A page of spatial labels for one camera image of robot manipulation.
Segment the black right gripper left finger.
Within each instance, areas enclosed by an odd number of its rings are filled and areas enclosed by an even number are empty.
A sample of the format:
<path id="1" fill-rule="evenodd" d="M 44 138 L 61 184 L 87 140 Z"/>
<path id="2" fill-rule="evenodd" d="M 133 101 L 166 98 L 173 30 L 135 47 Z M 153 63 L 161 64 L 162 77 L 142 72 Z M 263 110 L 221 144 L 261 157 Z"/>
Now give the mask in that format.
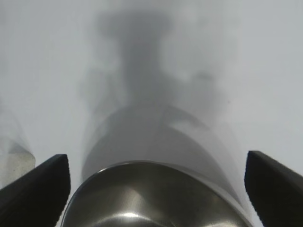
<path id="1" fill-rule="evenodd" d="M 0 191 L 2 227 L 54 227 L 71 192 L 69 161 L 57 154 Z"/>

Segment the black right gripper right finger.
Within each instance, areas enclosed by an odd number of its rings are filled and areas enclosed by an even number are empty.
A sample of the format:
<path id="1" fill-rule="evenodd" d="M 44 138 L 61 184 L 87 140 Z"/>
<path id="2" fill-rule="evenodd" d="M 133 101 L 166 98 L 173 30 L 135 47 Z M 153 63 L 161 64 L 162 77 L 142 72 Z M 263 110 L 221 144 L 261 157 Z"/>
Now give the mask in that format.
<path id="1" fill-rule="evenodd" d="M 303 225 L 303 177 L 260 151 L 249 151 L 244 184 L 265 227 Z"/>

